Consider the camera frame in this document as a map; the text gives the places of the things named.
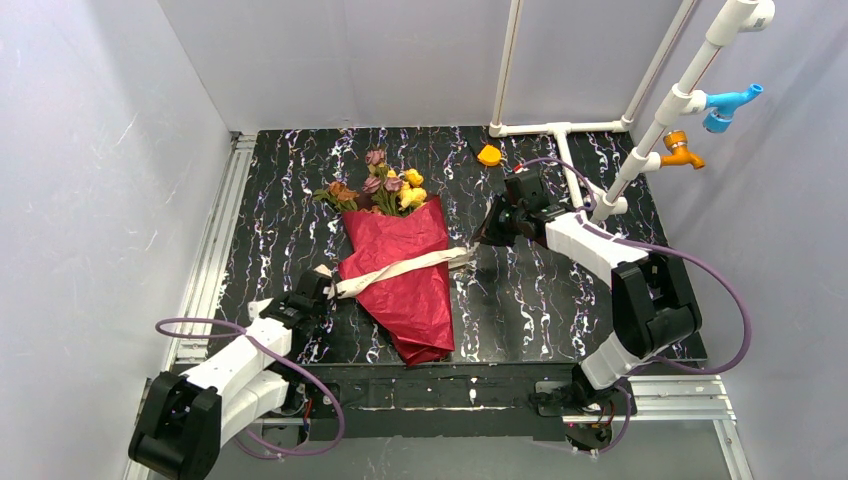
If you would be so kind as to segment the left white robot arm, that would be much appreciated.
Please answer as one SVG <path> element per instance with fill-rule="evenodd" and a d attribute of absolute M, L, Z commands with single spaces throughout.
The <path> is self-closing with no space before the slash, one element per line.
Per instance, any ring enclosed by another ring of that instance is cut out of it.
<path fill-rule="evenodd" d="M 250 303 L 250 325 L 209 359 L 154 378 L 129 458 L 168 479 L 205 478 L 222 446 L 285 403 L 289 383 L 269 367 L 289 354 L 296 328 L 325 312 L 331 291 L 331 275 L 310 270 L 292 291 Z"/>

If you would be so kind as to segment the yellow fake flower bunch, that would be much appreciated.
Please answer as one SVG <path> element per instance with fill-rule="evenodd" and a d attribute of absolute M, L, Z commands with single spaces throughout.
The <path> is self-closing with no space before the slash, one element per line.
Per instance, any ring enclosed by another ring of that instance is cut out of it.
<path fill-rule="evenodd" d="M 389 194 L 393 208 L 399 215 L 406 215 L 421 207 L 428 197 L 423 188 L 424 178 L 416 169 L 407 169 L 401 173 L 387 172 L 384 188 Z"/>

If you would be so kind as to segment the red wrapping paper sheet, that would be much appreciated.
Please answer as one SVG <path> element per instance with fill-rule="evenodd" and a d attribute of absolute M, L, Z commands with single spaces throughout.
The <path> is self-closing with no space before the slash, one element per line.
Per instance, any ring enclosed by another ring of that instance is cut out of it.
<path fill-rule="evenodd" d="M 449 247 L 441 199 L 406 217 L 371 212 L 342 215 L 353 253 L 339 264 L 343 280 Z M 455 350 L 448 265 L 411 270 L 368 285 L 356 300 L 385 328 L 408 366 L 439 361 Z"/>

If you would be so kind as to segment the orange tape measure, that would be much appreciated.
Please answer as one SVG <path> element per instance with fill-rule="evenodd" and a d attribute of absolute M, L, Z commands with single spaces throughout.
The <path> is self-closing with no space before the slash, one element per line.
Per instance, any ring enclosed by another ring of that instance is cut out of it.
<path fill-rule="evenodd" d="M 496 167 L 502 162 L 502 152 L 492 145 L 484 145 L 476 155 L 479 163 L 486 167 Z"/>

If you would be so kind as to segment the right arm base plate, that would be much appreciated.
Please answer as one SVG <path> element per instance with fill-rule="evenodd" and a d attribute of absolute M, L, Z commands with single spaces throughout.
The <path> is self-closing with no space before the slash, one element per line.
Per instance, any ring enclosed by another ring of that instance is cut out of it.
<path fill-rule="evenodd" d="M 540 416 L 563 420 L 565 438 L 573 451 L 595 456 L 622 440 L 637 411 L 627 381 L 599 393 L 586 393 L 576 383 L 538 382 L 529 402 Z"/>

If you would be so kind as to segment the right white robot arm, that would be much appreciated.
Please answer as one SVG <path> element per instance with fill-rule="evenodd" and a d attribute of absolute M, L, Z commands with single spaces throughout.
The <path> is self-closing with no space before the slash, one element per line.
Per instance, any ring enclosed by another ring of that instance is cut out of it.
<path fill-rule="evenodd" d="M 540 174 L 514 173 L 492 200 L 475 243 L 512 246 L 525 237 L 569 258 L 611 291 L 613 327 L 599 348 L 572 370 L 568 392 L 587 399 L 702 325 L 683 261 L 630 247 L 573 210 L 552 201 Z"/>

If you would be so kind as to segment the beige ribbon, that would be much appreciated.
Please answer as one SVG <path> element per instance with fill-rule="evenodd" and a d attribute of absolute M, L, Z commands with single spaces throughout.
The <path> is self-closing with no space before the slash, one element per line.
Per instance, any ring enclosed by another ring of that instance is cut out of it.
<path fill-rule="evenodd" d="M 473 257 L 478 245 L 469 247 L 454 247 L 426 253 L 411 259 L 400 260 L 376 271 L 354 277 L 348 280 L 336 281 L 330 279 L 330 285 L 320 287 L 319 292 L 326 299 L 346 299 L 358 296 L 370 285 L 386 281 L 415 270 L 446 265 L 449 270 L 466 265 Z"/>

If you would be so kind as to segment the pink fake flower bunch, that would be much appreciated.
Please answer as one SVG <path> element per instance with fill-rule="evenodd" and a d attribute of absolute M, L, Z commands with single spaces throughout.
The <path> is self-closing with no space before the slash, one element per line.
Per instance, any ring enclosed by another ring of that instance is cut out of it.
<path fill-rule="evenodd" d="M 341 181 L 331 182 L 312 194 L 312 199 L 338 213 L 368 212 L 384 216 L 401 216 L 403 177 L 387 163 L 385 149 L 372 149 L 365 154 L 368 176 L 359 189 Z"/>

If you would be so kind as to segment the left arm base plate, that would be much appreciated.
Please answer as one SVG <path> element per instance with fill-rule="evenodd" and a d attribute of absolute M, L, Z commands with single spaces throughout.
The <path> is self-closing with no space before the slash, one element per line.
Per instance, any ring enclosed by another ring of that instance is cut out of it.
<path fill-rule="evenodd" d="M 265 418 L 318 418 L 329 415 L 335 417 L 330 396 L 314 383 L 295 381 L 289 385 L 283 403 L 272 408 Z"/>

